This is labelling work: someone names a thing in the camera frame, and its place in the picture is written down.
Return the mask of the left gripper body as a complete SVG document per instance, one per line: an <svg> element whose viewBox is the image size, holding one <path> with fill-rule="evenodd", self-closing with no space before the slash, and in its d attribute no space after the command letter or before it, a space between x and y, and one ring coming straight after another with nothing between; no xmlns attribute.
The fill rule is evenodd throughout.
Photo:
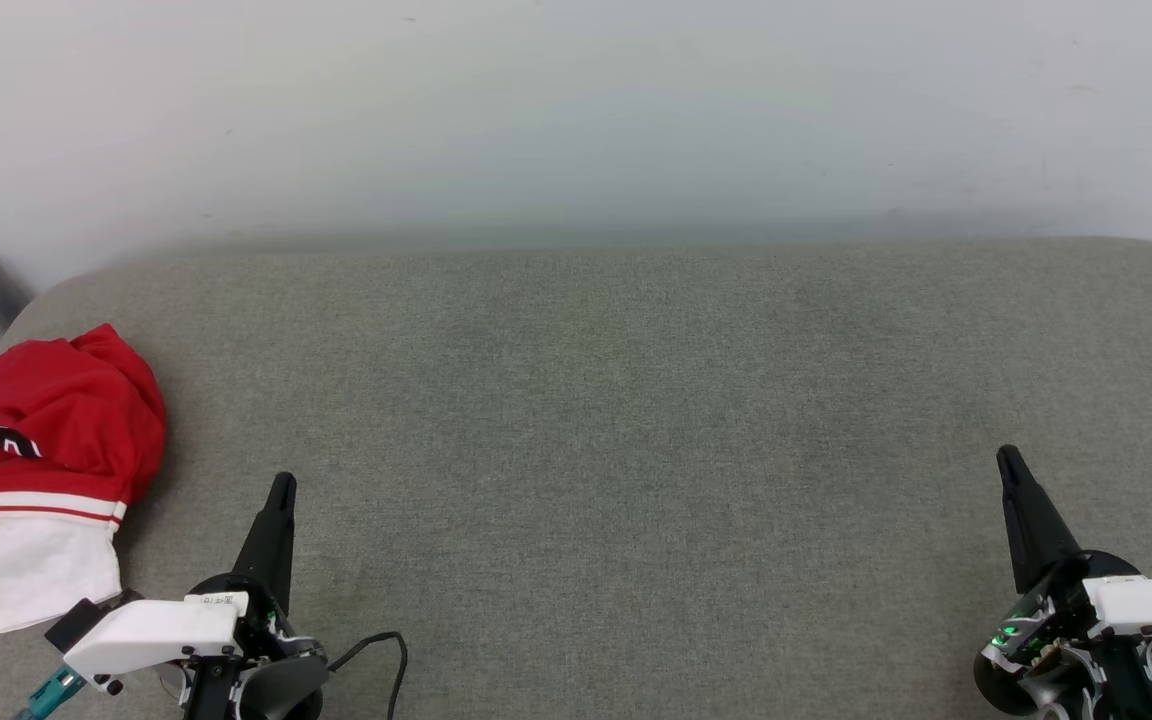
<svg viewBox="0 0 1152 720"><path fill-rule="evenodd" d="M219 650L188 653L180 697L184 719L319 717L328 661L319 641L291 628L291 574L221 574L198 583L194 593L223 594L247 606Z"/></svg>

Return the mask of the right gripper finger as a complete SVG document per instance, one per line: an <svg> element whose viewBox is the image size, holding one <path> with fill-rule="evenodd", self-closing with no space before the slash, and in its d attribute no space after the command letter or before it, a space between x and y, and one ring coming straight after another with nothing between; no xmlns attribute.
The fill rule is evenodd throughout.
<svg viewBox="0 0 1152 720"><path fill-rule="evenodd" d="M1002 484L1011 582L1016 592L1026 594L1066 558L1079 555L1082 547L1046 488L1030 471L1020 447L998 448L996 465Z"/></svg>

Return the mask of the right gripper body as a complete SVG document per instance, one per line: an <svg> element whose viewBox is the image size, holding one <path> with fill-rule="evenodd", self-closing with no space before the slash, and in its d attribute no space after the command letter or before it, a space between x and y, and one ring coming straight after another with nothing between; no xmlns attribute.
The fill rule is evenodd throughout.
<svg viewBox="0 0 1152 720"><path fill-rule="evenodd" d="M1152 719L1152 638L1097 632L1084 584L1138 577L1132 564L1102 551L1053 564L975 657L983 700L1029 719Z"/></svg>

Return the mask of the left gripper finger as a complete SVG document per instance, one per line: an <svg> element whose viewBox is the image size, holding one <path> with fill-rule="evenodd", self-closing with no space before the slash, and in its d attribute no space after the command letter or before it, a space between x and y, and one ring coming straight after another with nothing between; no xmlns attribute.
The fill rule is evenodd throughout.
<svg viewBox="0 0 1152 720"><path fill-rule="evenodd" d="M293 473L275 475L233 566L234 574L259 582L283 614L291 612L296 491L297 479Z"/></svg>

